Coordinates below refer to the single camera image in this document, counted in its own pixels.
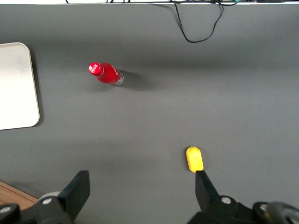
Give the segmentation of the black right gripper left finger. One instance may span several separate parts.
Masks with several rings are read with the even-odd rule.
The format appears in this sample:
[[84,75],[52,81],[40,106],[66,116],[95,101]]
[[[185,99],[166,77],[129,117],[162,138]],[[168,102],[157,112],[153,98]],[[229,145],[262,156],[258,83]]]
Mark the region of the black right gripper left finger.
[[90,195],[90,176],[79,171],[61,192],[51,192],[35,205],[38,224],[73,224]]

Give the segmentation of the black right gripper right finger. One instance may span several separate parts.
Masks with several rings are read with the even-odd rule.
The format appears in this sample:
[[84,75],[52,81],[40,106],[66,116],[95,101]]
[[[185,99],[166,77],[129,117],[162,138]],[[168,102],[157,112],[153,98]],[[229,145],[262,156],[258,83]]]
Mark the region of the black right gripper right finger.
[[219,195],[205,171],[195,173],[195,195],[200,211],[189,224],[256,224],[253,210],[235,199]]

